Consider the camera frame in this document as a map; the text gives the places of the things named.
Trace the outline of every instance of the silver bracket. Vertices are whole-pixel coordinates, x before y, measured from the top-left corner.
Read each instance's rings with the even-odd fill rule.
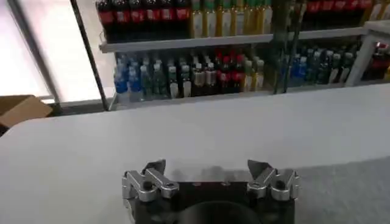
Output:
[[[122,177],[122,197],[132,199],[137,197],[144,202],[155,200],[157,187],[145,180],[137,171],[127,171]]]
[[[179,184],[169,180],[154,168],[145,170],[145,179],[152,182],[161,190],[163,198],[172,198],[179,191]]]
[[[271,183],[271,195],[277,201],[296,199],[299,193],[299,176],[292,169],[277,175]]]
[[[255,193],[257,198],[264,198],[267,193],[267,187],[274,177],[276,177],[276,170],[268,167],[256,178],[256,180],[248,182],[247,191]]]

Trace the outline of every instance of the cardboard box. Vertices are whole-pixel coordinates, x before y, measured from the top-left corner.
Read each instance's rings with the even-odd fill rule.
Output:
[[[0,136],[16,124],[46,117],[52,110],[35,96],[0,96]]]

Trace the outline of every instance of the plastic bottle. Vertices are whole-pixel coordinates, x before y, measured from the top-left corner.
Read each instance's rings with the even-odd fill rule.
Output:
[[[144,37],[146,11],[143,9],[141,0],[130,0],[130,17],[134,39]]]
[[[193,72],[193,88],[192,96],[202,96],[204,94],[204,85],[205,85],[205,73],[202,69],[202,64],[196,63],[194,72]]]
[[[165,38],[171,39],[176,27],[176,14],[173,7],[173,0],[161,0],[161,31]]]
[[[221,36],[230,36],[230,29],[232,25],[232,8],[230,0],[223,0],[223,13],[221,18]]]
[[[188,25],[190,23],[190,0],[176,0],[176,30],[180,37],[188,38]]]
[[[204,18],[200,10],[200,0],[192,0],[192,13],[190,18],[191,38],[200,38],[204,29]]]
[[[130,101],[139,102],[142,100],[142,85],[140,76],[134,67],[129,67],[129,86],[130,86]]]
[[[347,81],[348,75],[351,72],[351,67],[353,65],[353,54],[347,52],[344,54],[344,62],[341,66],[341,74],[339,82],[344,83]]]
[[[307,72],[307,58],[301,57],[298,65],[298,72],[293,80],[296,86],[302,86],[304,84],[306,72]]]
[[[152,100],[153,81],[145,65],[141,66],[141,80],[142,80],[143,100]]]
[[[229,93],[230,65],[229,57],[225,56],[218,74],[219,92],[221,94]]]
[[[368,18],[369,21],[378,20],[379,14],[380,14],[381,9],[382,9],[382,3],[383,3],[382,0],[373,0],[373,1],[374,1],[374,4],[372,6],[370,17]]]
[[[182,65],[182,83],[183,83],[183,97],[191,97],[191,77],[190,67]]]
[[[264,10],[263,10],[263,25],[261,26],[261,33],[271,33],[271,24],[272,24],[272,7],[271,0],[265,0]]]
[[[161,31],[161,10],[159,0],[145,0],[148,37],[158,36]]]
[[[327,51],[325,60],[320,64],[317,84],[327,84],[330,75],[330,65],[332,60],[333,52]]]
[[[247,60],[245,62],[245,81],[243,85],[243,92],[249,92],[252,88],[252,61]]]
[[[307,1],[307,9],[303,16],[303,30],[314,30],[318,28],[319,21],[319,10],[321,6],[320,0],[308,0]]]
[[[256,64],[255,78],[252,80],[252,91],[261,91],[264,83],[264,61],[258,59]]]
[[[244,13],[244,34],[256,33],[256,8],[255,0],[248,0]]]
[[[299,76],[300,54],[296,54],[292,62],[290,76],[297,77]]]
[[[244,0],[236,0],[232,16],[232,36],[244,35]]]
[[[238,55],[235,68],[232,72],[232,92],[239,93],[242,88],[243,79],[245,78],[245,69],[243,65],[243,56]]]
[[[129,68],[127,67],[125,61],[122,58],[118,58],[116,62],[117,67],[121,73],[122,78],[128,82],[129,81]]]
[[[335,83],[336,82],[336,79],[338,78],[338,74],[339,74],[339,67],[340,67],[340,59],[341,59],[341,55],[339,54],[334,54],[333,55],[333,61],[332,61],[332,66],[331,66],[331,71],[330,71],[330,75],[329,75],[329,84],[331,83]]]
[[[109,0],[97,0],[95,7],[104,28],[106,38],[109,38],[115,31],[115,18],[111,2]]]
[[[114,84],[116,93],[122,94],[127,92],[127,81],[123,79],[122,72],[118,67],[114,71]]]
[[[170,66],[168,68],[168,79],[169,79],[169,93],[172,99],[179,98],[179,85],[177,84],[176,67]]]
[[[115,10],[115,18],[118,30],[122,34],[130,34],[130,5],[126,0],[112,0],[112,5]]]
[[[206,87],[207,94],[214,95],[216,94],[216,71],[214,68],[214,63],[209,62],[207,64],[206,74]]]
[[[166,90],[166,77],[161,69],[161,64],[154,64],[153,69],[153,94],[156,98],[165,99],[168,96],[168,92]]]
[[[257,0],[256,2],[256,25],[255,25],[255,33],[262,34],[263,33],[263,18],[264,18],[264,1]]]
[[[205,0],[205,10],[203,12],[203,36],[215,37],[217,29],[217,13],[215,12],[215,1]]]
[[[305,81],[308,83],[315,83],[321,62],[321,53],[316,51],[313,55],[311,63],[308,65]]]

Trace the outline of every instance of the white table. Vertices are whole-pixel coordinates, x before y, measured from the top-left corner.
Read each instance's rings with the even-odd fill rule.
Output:
[[[390,85],[189,103],[24,122],[0,138],[0,223],[125,224],[121,175],[167,159],[201,180],[390,155]]]

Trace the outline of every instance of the store shelf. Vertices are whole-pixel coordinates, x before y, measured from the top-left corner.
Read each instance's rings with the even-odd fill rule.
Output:
[[[187,98],[179,98],[179,99],[153,100],[153,101],[145,101],[145,102],[129,102],[128,100],[120,99],[116,95],[114,99],[114,104],[111,106],[110,110],[127,110],[127,109],[141,108],[141,107],[155,107],[155,106],[162,106],[162,105],[176,105],[176,104],[183,104],[183,103],[196,103],[196,102],[205,102],[205,101],[212,101],[212,100],[227,100],[227,99],[270,96],[270,95],[272,95],[271,91],[264,90],[259,92],[187,97]]]
[[[299,39],[317,39],[317,38],[333,38],[347,37],[364,34],[362,27],[347,28],[347,29],[332,29],[332,30],[314,30],[302,31]],[[213,38],[197,38],[197,39],[182,39],[182,40],[161,40],[161,41],[142,41],[142,42],[127,42],[127,43],[102,43],[99,47],[103,53],[111,52],[130,52],[130,51],[149,51],[160,49],[174,49],[198,46],[218,46],[229,44],[250,44],[250,43],[268,43],[272,40],[273,34],[263,35],[246,35],[235,37],[213,37]]]
[[[390,83],[390,80],[378,79],[378,80],[370,80],[370,81],[360,81],[356,84],[356,86],[368,86],[368,85],[387,84],[387,83]]]
[[[316,91],[322,89],[335,89],[335,88],[343,88],[344,83],[332,83],[328,85],[311,85],[311,86],[299,86],[299,87],[289,87],[287,89],[287,93],[299,93],[305,91]]]

